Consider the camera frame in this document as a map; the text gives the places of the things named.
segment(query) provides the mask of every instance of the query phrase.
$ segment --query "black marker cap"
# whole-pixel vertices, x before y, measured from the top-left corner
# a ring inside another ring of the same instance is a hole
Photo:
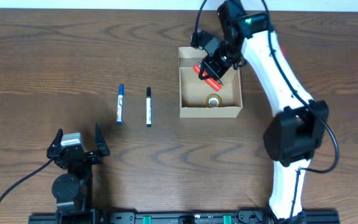
[[[146,88],[146,97],[152,97],[152,89],[150,87]]]

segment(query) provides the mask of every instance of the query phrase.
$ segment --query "marker label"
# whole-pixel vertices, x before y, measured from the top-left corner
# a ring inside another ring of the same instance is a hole
[[[122,101],[123,96],[118,95],[118,104],[117,104],[117,122],[122,122]]]
[[[146,124],[152,125],[152,99],[146,98]]]

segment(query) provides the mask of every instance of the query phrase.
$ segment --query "tape roll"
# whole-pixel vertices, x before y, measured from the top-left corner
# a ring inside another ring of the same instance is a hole
[[[222,105],[223,105],[222,98],[217,94],[211,94],[207,96],[205,101],[205,107],[217,108],[217,107],[221,107]]]

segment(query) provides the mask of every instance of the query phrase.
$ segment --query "white wall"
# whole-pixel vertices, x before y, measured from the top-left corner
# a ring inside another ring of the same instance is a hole
[[[242,0],[246,10],[262,10],[260,0]],[[42,9],[168,9],[197,10],[203,0],[0,0],[0,8]],[[209,0],[205,10],[216,10],[223,0]],[[277,11],[358,12],[358,0],[266,0]]]

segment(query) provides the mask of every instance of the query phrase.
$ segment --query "cable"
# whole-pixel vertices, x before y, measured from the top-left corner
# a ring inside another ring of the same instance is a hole
[[[292,94],[305,106],[305,108],[324,126],[324,128],[327,130],[329,136],[331,137],[331,140],[333,141],[334,144],[334,148],[335,148],[335,159],[334,162],[332,164],[332,166],[328,169],[325,170],[316,170],[316,169],[310,169],[310,168],[303,168],[303,167],[299,167],[299,169],[296,171],[296,182],[295,182],[295,191],[294,191],[294,196],[293,196],[293,201],[292,201],[292,206],[291,206],[291,214],[290,214],[290,223],[292,221],[292,216],[293,216],[293,211],[294,211],[294,207],[295,207],[295,200],[296,200],[296,194],[298,191],[298,183],[299,183],[299,176],[301,174],[301,170],[305,170],[305,171],[310,171],[310,172],[314,172],[317,174],[326,174],[328,172],[331,172],[332,170],[335,169],[335,167],[337,166],[338,162],[339,162],[339,146],[337,143],[337,140],[335,138],[335,135],[333,133],[333,131],[331,130],[331,128],[328,126],[327,122],[323,121],[314,111],[313,108],[311,108],[309,106],[309,104],[307,102],[305,102],[297,93],[297,91],[294,89],[294,87],[291,85],[290,81],[288,80],[287,76],[285,75],[283,69],[280,66],[280,63],[277,60],[277,57],[275,55],[275,50],[273,49],[273,45],[272,45],[272,23],[270,22],[270,13],[269,10],[267,8],[266,2],[265,0],[261,0],[262,4],[264,5],[264,8],[266,10],[266,15],[267,15],[267,30],[268,30],[268,46],[270,49],[270,54],[273,57],[273,60],[278,68],[278,71],[280,71],[285,83],[288,85],[289,89],[291,90]]]
[[[0,203],[2,202],[2,200],[6,197],[7,194],[9,194],[10,191],[12,191],[15,187],[17,187],[19,184],[23,183],[25,180],[27,180],[28,178],[34,176],[35,174],[37,174],[38,172],[40,172],[41,170],[43,170],[45,167],[47,167],[51,162],[53,162],[55,160],[55,158],[51,158],[46,164],[44,164],[42,167],[38,168],[36,171],[32,172],[31,174],[25,176],[24,178],[22,178],[21,180],[17,181],[16,184],[12,185],[12,187],[9,187],[5,193],[3,193],[0,196]]]
[[[197,14],[197,19],[196,19],[196,25],[195,25],[195,28],[194,28],[194,35],[193,35],[193,38],[194,38],[194,43],[198,43],[197,42],[197,32],[198,32],[198,21],[200,20],[200,15],[201,15],[201,11],[203,10],[204,8],[204,5],[206,3],[207,0],[204,0],[200,9],[198,10],[198,14]]]

